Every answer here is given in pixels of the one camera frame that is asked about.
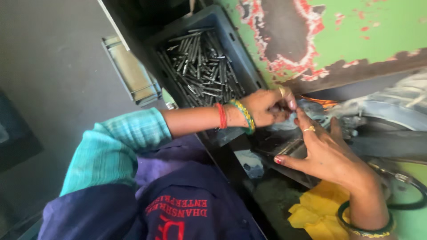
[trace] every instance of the hand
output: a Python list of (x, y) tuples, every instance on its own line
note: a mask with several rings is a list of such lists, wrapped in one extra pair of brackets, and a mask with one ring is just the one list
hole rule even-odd
[[(310, 119), (301, 108), (296, 110), (295, 124), (303, 131), (307, 157), (298, 159), (277, 155), (275, 162), (306, 174), (337, 183), (350, 192), (376, 187), (377, 175), (359, 159), (342, 138), (341, 127), (334, 117), (330, 134), (317, 122)], [(316, 131), (304, 131), (313, 125)]]
[[(289, 118), (290, 111), (296, 109), (295, 97), (290, 88), (260, 89), (242, 98), (240, 102), (251, 114), (257, 127), (283, 122)], [(228, 126), (248, 127), (246, 119), (236, 107), (227, 104), (224, 108)]]

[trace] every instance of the yellow cloth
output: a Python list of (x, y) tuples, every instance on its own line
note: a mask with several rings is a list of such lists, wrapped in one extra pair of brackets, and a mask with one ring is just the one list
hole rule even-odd
[[(348, 240), (347, 231), (340, 225), (337, 217), (339, 206), (350, 195), (343, 187), (327, 181), (320, 182), (300, 198), (300, 203), (293, 205), (288, 218), (294, 228), (304, 228), (313, 240)], [(344, 220), (349, 222), (348, 209)]]

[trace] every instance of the red bangle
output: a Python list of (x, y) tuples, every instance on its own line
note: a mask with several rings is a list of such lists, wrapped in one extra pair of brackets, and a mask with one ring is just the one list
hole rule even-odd
[(220, 103), (215, 103), (215, 106), (219, 110), (219, 128), (226, 129), (227, 128), (227, 117), (225, 115), (224, 107)]

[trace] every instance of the gray wall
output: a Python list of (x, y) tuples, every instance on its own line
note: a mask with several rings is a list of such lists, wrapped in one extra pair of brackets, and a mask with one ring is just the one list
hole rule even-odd
[(58, 195), (84, 130), (138, 109), (101, 47), (112, 34), (96, 0), (1, 0), (0, 88), (45, 150), (0, 174), (0, 236)]

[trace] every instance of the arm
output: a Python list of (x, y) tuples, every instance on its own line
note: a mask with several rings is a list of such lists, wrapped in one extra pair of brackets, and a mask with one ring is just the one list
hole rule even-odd
[[(331, 121), (331, 133), (311, 120), (300, 108), (295, 123), (303, 130), (307, 157), (278, 155), (276, 163), (342, 185), (350, 192), (351, 223), (361, 229), (376, 230), (387, 225), (389, 214), (380, 188), (379, 176), (359, 159), (342, 139), (338, 120)], [(311, 125), (316, 131), (304, 131)], [(351, 239), (365, 237), (351, 234)], [(396, 239), (395, 236), (384, 240)]]
[[(287, 111), (273, 111), (276, 103), (295, 108), (290, 91), (258, 90), (241, 100), (257, 126), (288, 118)], [(243, 115), (233, 106), (224, 106), (228, 126), (247, 126)], [(96, 123), (83, 134), (65, 177), (60, 196), (103, 184), (134, 186), (137, 170), (135, 151), (150, 151), (172, 138), (219, 127), (216, 107), (200, 107), (159, 112), (152, 108)]]

